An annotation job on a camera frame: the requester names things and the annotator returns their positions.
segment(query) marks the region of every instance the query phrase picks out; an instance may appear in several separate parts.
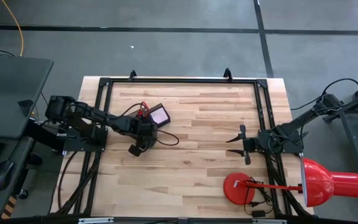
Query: black floor stripe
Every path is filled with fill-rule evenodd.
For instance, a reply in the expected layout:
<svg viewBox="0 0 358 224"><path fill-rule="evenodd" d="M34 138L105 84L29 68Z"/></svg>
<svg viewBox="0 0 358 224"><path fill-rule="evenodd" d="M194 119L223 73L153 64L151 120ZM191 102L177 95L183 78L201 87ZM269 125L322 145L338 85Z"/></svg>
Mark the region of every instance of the black floor stripe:
<svg viewBox="0 0 358 224"><path fill-rule="evenodd" d="M157 27L74 27L74 26L21 26L26 31L62 32L190 32L223 34L288 34L288 35L358 35L358 30L286 30L236 28L157 28ZM17 30L15 25L0 25L0 30Z"/></svg>
<svg viewBox="0 0 358 224"><path fill-rule="evenodd" d="M289 35L358 35L358 30L281 30L267 29L265 34Z"/></svg>
<svg viewBox="0 0 358 224"><path fill-rule="evenodd" d="M226 28L152 28L152 27L73 27L73 26L21 26L28 31L64 31L64 32L178 32L178 33L223 33L258 34L258 29ZM0 25L0 30L17 30L16 26Z"/></svg>
<svg viewBox="0 0 358 224"><path fill-rule="evenodd" d="M257 20L258 28L260 31L259 37L260 37L260 44L262 46L262 55L263 55L264 61L265 61L266 76L267 76L267 78L274 78L272 63L270 61L269 48L267 47L266 35L264 32L264 30L265 30L264 22L262 19L262 13L260 12L260 6L259 6L258 0L254 0L254 7L255 7L255 13L256 13L256 20Z"/></svg>

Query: wooden tabletop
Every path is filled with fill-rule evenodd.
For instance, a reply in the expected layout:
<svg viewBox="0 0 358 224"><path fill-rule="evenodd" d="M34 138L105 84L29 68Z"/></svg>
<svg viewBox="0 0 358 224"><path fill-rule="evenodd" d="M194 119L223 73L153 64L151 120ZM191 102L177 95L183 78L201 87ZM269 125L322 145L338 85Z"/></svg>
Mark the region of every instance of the wooden tabletop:
<svg viewBox="0 0 358 224"><path fill-rule="evenodd" d="M79 101L94 105L99 78L84 77ZM268 88L276 124L291 121L283 79L268 79ZM157 143L135 157L127 151L134 140L110 129L99 167L92 216L250 218L243 206L226 200L222 186L224 178L233 172L244 172L268 183L262 155L251 154L252 163L246 166L243 157L226 152L242 149L240 141L225 143L237 136L240 124L246 125L250 137L260 129L254 87L230 83L115 83L109 112L121 114L141 101L150 107L164 105L171 123L161 129L178 136L180 143L171 147ZM158 139L175 142L163 133L158 134ZM62 184L63 203L78 185L83 156L78 153L68 166ZM289 154L282 157L287 184L301 183L300 159ZM282 193L277 193L284 212ZM304 205L303 195L294 192L294 196ZM262 200L257 192L254 201ZM271 207L266 204L247 207L248 213L261 209L269 211ZM51 212L56 210L55 192Z"/></svg>

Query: concrete floor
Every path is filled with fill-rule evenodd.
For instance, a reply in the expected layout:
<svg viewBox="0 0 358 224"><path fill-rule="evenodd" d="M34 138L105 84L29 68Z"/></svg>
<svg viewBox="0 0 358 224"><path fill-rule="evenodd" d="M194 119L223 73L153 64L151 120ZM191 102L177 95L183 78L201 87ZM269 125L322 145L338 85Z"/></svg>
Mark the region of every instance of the concrete floor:
<svg viewBox="0 0 358 224"><path fill-rule="evenodd" d="M17 0L9 1L21 24L101 27L193 27L257 29L252 0ZM358 0L260 0L266 29L358 30ZM0 24L12 24L0 3ZM85 75L265 78L259 34L166 32L25 31L26 57L55 61L44 94L78 97ZM0 30L0 49L18 54L17 31ZM274 77L284 78L291 107L321 94L338 78L358 80L358 35L267 35ZM342 82L330 91L346 99L356 86ZM37 103L41 119L46 105ZM298 116L304 110L294 111ZM329 170L354 171L342 125L316 119L305 127L305 156ZM27 200L14 217L48 212L60 157L30 173ZM358 221L358 198L334 197L315 208L324 218Z"/></svg>

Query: desk lamp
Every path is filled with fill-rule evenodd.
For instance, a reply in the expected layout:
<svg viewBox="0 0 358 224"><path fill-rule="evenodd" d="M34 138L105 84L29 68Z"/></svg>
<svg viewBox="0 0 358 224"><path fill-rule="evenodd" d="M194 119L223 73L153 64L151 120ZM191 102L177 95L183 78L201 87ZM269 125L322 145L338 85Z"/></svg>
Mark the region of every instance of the desk lamp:
<svg viewBox="0 0 358 224"><path fill-rule="evenodd" d="M301 162L302 184L298 186L268 185L251 180L243 173L229 174L223 183L226 198L236 205L250 204L255 189L297 190L303 193L307 207L321 205L333 195L358 197L358 174L348 172L330 172L311 159L303 158Z"/></svg>

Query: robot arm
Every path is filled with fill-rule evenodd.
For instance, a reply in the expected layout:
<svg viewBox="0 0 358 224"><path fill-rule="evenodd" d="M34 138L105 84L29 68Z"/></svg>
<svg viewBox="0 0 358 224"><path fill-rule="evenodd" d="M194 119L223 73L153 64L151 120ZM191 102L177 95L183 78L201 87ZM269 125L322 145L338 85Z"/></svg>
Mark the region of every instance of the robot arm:
<svg viewBox="0 0 358 224"><path fill-rule="evenodd" d="M269 154L274 153L295 153L299 154L303 152L303 146L301 145L301 139L307 133L302 133L300 136L298 129L314 120L318 116L323 114L330 114L334 109L338 109L343 105L343 102L339 101L332 94L325 94L317 100L316 104L308 111L295 118L289 123L279 124L272 129L259 130L256 138L246 137L246 127L240 126L241 134L238 137L228 141L233 142L242 140L243 151L230 150L232 152L239 153L246 158L246 165L250 164L249 153L255 151L266 151Z"/></svg>
<svg viewBox="0 0 358 224"><path fill-rule="evenodd" d="M154 146L157 139L158 127L150 116L133 117L123 114L115 116L86 103L75 101L70 96L52 96L45 115L50 121L75 128L81 133L81 138L90 139L94 143L98 143L99 137L105 130L94 124L88 124L83 119L109 126L113 131L136 140L136 144L129 148L129 152L135 156Z"/></svg>

